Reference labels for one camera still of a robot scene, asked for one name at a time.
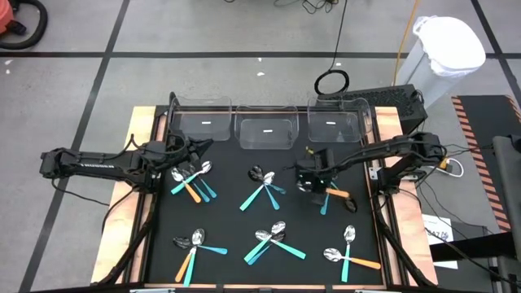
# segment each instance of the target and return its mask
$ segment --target trash can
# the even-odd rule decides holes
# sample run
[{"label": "trash can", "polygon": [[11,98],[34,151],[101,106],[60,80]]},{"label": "trash can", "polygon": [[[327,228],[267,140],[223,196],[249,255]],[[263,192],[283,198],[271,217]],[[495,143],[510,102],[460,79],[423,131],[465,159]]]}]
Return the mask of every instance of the trash can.
[{"label": "trash can", "polygon": [[485,62],[483,45],[461,20],[422,16],[413,33],[418,40],[398,72],[396,85],[412,84],[421,90],[425,108]]}]

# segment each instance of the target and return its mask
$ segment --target white label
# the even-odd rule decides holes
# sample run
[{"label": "white label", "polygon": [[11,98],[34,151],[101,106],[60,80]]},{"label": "white label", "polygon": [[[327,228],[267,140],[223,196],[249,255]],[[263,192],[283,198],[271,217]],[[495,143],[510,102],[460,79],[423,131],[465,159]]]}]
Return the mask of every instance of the white label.
[{"label": "white label", "polygon": [[[423,224],[425,225],[425,228],[432,231],[433,234],[436,234],[436,236],[442,238],[446,242],[451,242],[454,240],[453,237],[453,229],[451,228],[450,219],[448,218],[438,218],[437,216],[429,216],[429,215],[422,215],[423,218]],[[430,235],[427,232],[427,240],[429,242],[429,245],[442,243],[441,240],[438,238]],[[458,269],[458,262],[455,260],[451,261],[437,261],[434,263],[435,266],[448,268],[448,269]]]}]

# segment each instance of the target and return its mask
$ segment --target plastic container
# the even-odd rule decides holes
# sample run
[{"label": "plastic container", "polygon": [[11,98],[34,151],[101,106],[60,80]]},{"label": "plastic container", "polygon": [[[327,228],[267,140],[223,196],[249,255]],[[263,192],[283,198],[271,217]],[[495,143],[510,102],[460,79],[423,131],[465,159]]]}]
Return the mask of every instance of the plastic container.
[{"label": "plastic container", "polygon": [[425,108],[486,60],[474,31],[453,17],[419,17],[413,33],[418,40],[401,66],[396,84],[413,84],[421,90]]},{"label": "plastic container", "polygon": [[363,98],[311,98],[308,101],[309,140],[312,142],[360,142],[372,130],[371,111]]},{"label": "plastic container", "polygon": [[299,115],[295,106],[238,106],[235,137],[248,150],[287,150],[299,136]]},{"label": "plastic container", "polygon": [[227,97],[173,99],[173,125],[193,139],[230,139],[231,100]]}]

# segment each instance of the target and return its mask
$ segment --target teal handle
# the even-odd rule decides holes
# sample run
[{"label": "teal handle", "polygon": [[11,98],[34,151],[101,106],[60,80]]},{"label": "teal handle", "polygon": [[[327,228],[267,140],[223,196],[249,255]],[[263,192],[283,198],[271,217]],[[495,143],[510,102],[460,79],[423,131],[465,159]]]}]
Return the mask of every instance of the teal handle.
[{"label": "teal handle", "polygon": [[326,195],[326,200],[324,201],[324,205],[320,209],[320,214],[325,216],[327,213],[327,202],[329,201],[329,194]]},{"label": "teal handle", "polygon": [[188,270],[186,271],[185,281],[183,282],[182,286],[189,286],[190,281],[192,279],[192,272],[194,271],[194,261],[195,261],[195,253],[197,251],[194,251],[194,254],[190,258],[190,264],[188,265]]},{"label": "teal handle", "polygon": [[181,191],[185,188],[185,183],[180,183],[178,186],[175,186],[170,192],[175,195],[177,192]]},{"label": "teal handle", "polygon": [[268,242],[268,240],[271,239],[271,236],[269,236],[269,238],[266,238],[264,240],[262,240],[261,243],[257,244],[257,246],[255,246],[255,248],[253,248],[250,253],[248,253],[245,257],[244,257],[244,261],[246,262],[249,262],[250,259],[255,256],[255,254],[257,254],[257,252],[259,252],[259,250]]},{"label": "teal handle", "polygon": [[204,187],[206,187],[206,190],[208,190],[208,192],[210,193],[210,195],[213,197],[213,198],[216,198],[217,197],[217,193],[215,193],[215,191],[213,191],[212,188],[210,188],[210,186],[208,186],[208,184],[206,184],[206,182],[201,179],[201,182],[204,184]]},{"label": "teal handle", "polygon": [[295,249],[293,247],[287,246],[286,244],[280,243],[279,241],[271,240],[271,242],[277,244],[277,246],[279,246],[280,248],[285,249],[286,251],[290,252],[292,255],[294,255],[296,257],[299,257],[302,260],[304,258],[306,258],[306,254],[303,253],[302,251],[298,250],[298,249]]},{"label": "teal handle", "polygon": [[282,187],[278,187],[278,186],[275,186],[273,184],[269,184],[268,186],[273,188],[273,189],[275,189],[276,191],[278,191],[278,193],[281,194],[281,195],[285,195],[286,194],[286,190],[283,189]]},{"label": "teal handle", "polygon": [[259,257],[261,257],[262,254],[265,253],[269,247],[271,247],[271,244],[268,245],[268,247],[266,247],[265,249],[261,250],[259,253],[255,254],[255,256],[253,256],[253,258],[251,258],[250,261],[248,261],[248,265],[255,264],[255,262],[259,259]]},{"label": "teal handle", "polygon": [[214,251],[214,252],[220,253],[220,254],[222,254],[222,255],[225,255],[225,254],[228,253],[228,249],[226,249],[226,248],[220,248],[220,247],[205,247],[205,246],[202,246],[202,245],[199,245],[199,247],[204,248],[204,249],[208,249],[209,251]]},{"label": "teal handle", "polygon": [[342,282],[348,282],[348,272],[349,272],[349,260],[347,259],[349,257],[349,251],[351,250],[351,245],[347,245],[345,248],[345,257],[344,258],[344,265],[342,266]]},{"label": "teal handle", "polygon": [[210,198],[197,186],[197,184],[192,183],[195,186],[195,189],[199,192],[201,197],[204,199],[204,202],[207,203],[210,201]]},{"label": "teal handle", "polygon": [[246,199],[246,201],[241,205],[240,209],[241,211],[244,212],[245,209],[247,209],[247,207],[250,205],[250,203],[252,203],[252,201],[255,199],[255,197],[259,194],[259,192],[261,192],[262,190],[262,187],[264,187],[264,185],[261,185],[259,186],[259,188],[257,188],[257,190],[255,190],[252,195],[250,195],[249,198]]},{"label": "teal handle", "polygon": [[275,198],[271,195],[271,191],[269,191],[268,186],[266,186],[266,191],[268,191],[269,199],[271,199],[271,204],[273,204],[274,209],[278,211],[280,206],[278,205],[277,200],[275,200]]}]

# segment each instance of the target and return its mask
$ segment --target clear plastic bin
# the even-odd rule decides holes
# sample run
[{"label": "clear plastic bin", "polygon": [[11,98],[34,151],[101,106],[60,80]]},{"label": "clear plastic bin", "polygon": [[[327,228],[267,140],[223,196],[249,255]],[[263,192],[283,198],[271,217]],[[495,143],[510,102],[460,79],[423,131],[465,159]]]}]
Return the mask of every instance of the clear plastic bin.
[{"label": "clear plastic bin", "polygon": [[287,150],[299,136],[299,115],[295,106],[238,106],[235,137],[248,150]]},{"label": "clear plastic bin", "polygon": [[372,130],[370,107],[363,98],[350,101],[311,98],[308,125],[312,142],[359,142]]},{"label": "clear plastic bin", "polygon": [[222,98],[173,99],[173,126],[193,139],[230,139],[231,100]]}]

